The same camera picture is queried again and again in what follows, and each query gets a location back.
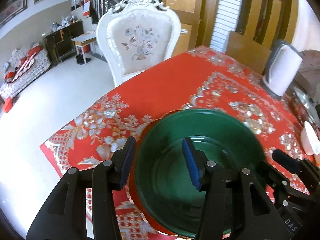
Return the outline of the small white foam bowl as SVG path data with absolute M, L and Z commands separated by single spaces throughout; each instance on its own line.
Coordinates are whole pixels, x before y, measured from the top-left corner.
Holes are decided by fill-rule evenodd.
M 304 122 L 304 127 L 300 134 L 300 140 L 303 150 L 307 155 L 319 155 L 319 139 L 313 127 L 307 121 Z

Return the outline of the dark green plastic bowl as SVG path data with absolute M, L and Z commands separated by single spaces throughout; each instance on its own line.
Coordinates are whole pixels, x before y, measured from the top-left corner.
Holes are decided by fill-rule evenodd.
M 211 109 L 170 114 L 142 137 L 135 166 L 138 200 L 151 224 L 167 233 L 193 238 L 199 226 L 204 192 L 192 184 L 183 155 L 183 139 L 209 160 L 236 172 L 255 171 L 265 160 L 254 133 L 238 119 Z

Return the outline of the red glass plate with sticker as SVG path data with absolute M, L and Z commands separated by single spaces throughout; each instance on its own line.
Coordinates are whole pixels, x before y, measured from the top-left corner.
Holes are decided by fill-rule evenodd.
M 157 124 L 160 120 L 162 120 L 166 116 L 169 116 L 179 111 L 180 109 L 170 111 L 165 115 L 163 115 L 161 118 L 155 119 L 152 122 L 150 122 L 146 126 L 146 128 L 143 129 L 140 135 L 140 138 L 137 141 L 137 146 L 136 146 L 137 150 L 139 150 L 142 140 L 146 137 L 149 131 L 153 128 L 153 126 L 155 126 L 155 124 Z M 151 232 L 147 232 L 147 234 L 153 233 L 155 235 L 152 237 L 149 236 L 148 239 L 178 239 L 179 238 L 178 235 L 173 234 L 171 231 L 168 231 L 163 226 L 159 225 L 150 216 L 150 214 L 146 211 L 146 209 L 142 205 L 142 202 L 139 199 L 137 189 L 136 189 L 136 184 L 135 184 L 135 163 L 136 163 L 136 159 L 133 160 L 133 167 L 131 168 L 131 173 L 130 173 L 127 185 L 125 186 L 125 190 L 126 190 L 127 198 L 129 199 L 130 203 L 135 205 L 137 212 L 142 218 L 143 226 L 148 226 L 148 229 L 151 229 Z

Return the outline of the steel pot with glass lid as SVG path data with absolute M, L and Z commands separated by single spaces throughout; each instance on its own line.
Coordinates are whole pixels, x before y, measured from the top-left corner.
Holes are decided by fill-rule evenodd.
M 309 122 L 314 129 L 319 129 L 319 116 L 311 99 L 297 86 L 292 86 L 293 109 L 301 124 Z

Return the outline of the round wooden tabletop leaning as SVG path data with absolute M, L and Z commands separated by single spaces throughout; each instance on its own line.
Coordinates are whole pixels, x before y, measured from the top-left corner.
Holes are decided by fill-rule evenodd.
M 315 97 L 319 87 L 319 51 L 305 50 L 296 81 L 311 96 Z

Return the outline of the white electric kettle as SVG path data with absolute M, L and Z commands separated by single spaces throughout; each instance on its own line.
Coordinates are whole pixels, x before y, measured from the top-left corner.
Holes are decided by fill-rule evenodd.
M 278 40 L 265 64 L 261 86 L 270 96 L 280 100 L 292 83 L 302 61 L 302 53 L 286 41 Z

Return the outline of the red embroidered tablecloth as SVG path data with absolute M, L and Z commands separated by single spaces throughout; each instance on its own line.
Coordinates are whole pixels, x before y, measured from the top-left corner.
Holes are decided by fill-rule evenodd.
M 315 164 L 302 149 L 302 125 L 292 110 L 292 98 L 272 98 L 262 88 L 261 80 L 261 75 L 235 59 L 198 47 L 119 85 L 52 135 L 41 149 L 62 178 L 71 167 L 88 170 L 110 160 L 124 147 L 128 137 L 135 138 L 137 146 L 143 129 L 170 111 L 211 109 L 248 127 L 263 147 L 264 161 L 288 178 L 294 189 L 308 194 L 296 174 L 272 159 L 273 151 L 280 149 L 293 159 L 307 158 Z M 136 148 L 133 160 L 137 159 L 137 153 Z M 274 205 L 273 189 L 260 175 L 260 163 L 255 171 L 250 171 Z M 112 193 L 121 239 L 155 236 L 147 234 L 151 229 L 143 226 L 135 205 L 127 198 L 125 186 Z M 86 222 L 92 223 L 91 192 L 86 191 Z

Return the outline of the floral covered sofa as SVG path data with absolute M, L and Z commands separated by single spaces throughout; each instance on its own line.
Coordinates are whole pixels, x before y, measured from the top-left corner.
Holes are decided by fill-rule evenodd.
M 38 42 L 15 49 L 9 61 L 4 64 L 4 81 L 1 85 L 1 99 L 16 97 L 50 67 L 47 50 Z

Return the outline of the dark wooden sideboard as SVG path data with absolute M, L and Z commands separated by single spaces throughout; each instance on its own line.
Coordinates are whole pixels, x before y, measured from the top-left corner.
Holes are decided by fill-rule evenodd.
M 82 21 L 76 21 L 42 37 L 53 65 L 56 66 L 76 54 L 73 38 L 81 36 L 83 33 L 84 28 Z

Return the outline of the white ornate chair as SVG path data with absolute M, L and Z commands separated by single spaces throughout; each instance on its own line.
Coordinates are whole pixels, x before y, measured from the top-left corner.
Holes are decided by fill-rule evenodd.
M 179 16 L 159 0 L 121 0 L 98 22 L 96 40 L 116 87 L 171 58 Z

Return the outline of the cardboard box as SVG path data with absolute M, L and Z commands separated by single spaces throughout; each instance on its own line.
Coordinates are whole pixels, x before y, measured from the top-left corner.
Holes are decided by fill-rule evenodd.
M 200 25 L 202 0 L 162 0 L 180 18 L 181 34 L 173 55 L 195 48 Z

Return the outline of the framed flower painting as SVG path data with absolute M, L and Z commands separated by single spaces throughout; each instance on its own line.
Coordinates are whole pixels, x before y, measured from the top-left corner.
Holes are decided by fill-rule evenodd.
M 1 11 L 0 27 L 3 27 L 15 16 L 27 9 L 27 7 L 27 0 L 12 0 L 8 2 L 4 10 Z

